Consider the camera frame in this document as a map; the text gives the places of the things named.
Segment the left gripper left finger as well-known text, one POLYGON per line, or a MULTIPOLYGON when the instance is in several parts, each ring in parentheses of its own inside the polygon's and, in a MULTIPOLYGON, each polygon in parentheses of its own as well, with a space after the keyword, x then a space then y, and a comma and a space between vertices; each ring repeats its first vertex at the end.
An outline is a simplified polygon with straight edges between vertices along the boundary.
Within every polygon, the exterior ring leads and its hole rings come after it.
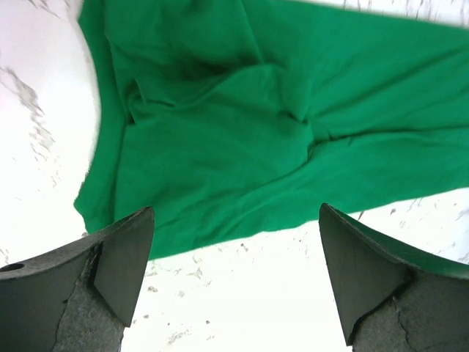
POLYGON ((2 351, 120 351, 155 229, 142 208, 45 254, 1 268, 2 351))

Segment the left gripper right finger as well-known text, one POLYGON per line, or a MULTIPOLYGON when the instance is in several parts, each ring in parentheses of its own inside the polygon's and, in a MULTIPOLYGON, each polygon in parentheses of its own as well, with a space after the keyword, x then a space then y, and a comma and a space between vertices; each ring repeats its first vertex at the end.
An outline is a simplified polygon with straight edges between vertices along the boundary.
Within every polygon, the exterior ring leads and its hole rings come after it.
POLYGON ((344 340, 354 351, 467 351, 468 265, 323 204, 320 236, 344 340))

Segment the green t shirt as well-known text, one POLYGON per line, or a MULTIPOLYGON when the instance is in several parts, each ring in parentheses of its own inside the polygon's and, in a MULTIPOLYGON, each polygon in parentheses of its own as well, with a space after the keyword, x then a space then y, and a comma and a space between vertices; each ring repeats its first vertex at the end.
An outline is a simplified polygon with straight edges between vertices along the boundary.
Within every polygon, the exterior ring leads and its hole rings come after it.
POLYGON ((88 232, 153 259, 468 185, 468 31, 302 1, 85 1, 88 232))

